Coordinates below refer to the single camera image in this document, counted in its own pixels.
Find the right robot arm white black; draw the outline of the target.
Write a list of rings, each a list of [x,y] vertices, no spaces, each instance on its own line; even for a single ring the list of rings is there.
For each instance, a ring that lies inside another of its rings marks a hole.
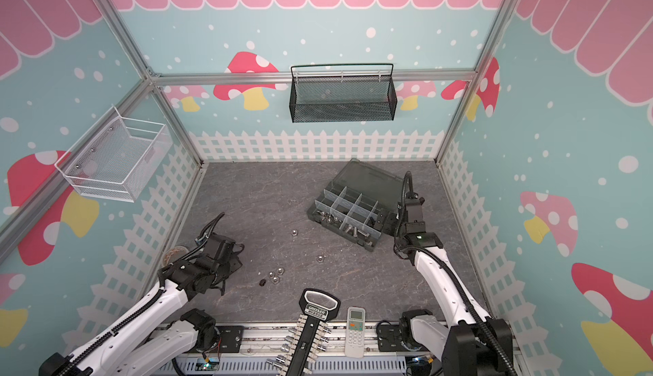
[[[423,347],[435,356],[436,375],[515,375],[513,334],[472,296],[454,270],[440,238],[428,231],[423,199],[406,172],[397,204],[394,252],[408,260],[430,287],[444,314],[441,323],[425,310],[410,311],[400,321],[406,348]]]

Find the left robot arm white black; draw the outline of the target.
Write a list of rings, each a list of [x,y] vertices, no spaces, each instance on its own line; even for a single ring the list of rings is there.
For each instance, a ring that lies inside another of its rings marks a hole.
[[[198,309],[185,313],[154,340],[148,336],[199,294],[225,291],[242,266],[244,245],[214,229],[218,215],[197,237],[197,246],[158,270],[156,285],[131,309],[88,343],[45,360],[41,375],[149,375],[181,353],[208,352],[220,341],[214,319]]]

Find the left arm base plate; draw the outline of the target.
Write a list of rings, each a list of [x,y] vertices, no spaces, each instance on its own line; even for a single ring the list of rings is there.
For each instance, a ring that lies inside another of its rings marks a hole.
[[[243,341],[243,326],[219,325],[199,331],[197,343],[186,353],[239,353]]]

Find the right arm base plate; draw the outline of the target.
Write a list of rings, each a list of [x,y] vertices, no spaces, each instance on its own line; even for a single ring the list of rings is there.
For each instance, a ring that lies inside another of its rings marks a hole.
[[[401,338],[401,326],[382,320],[375,327],[380,352],[406,352]]]

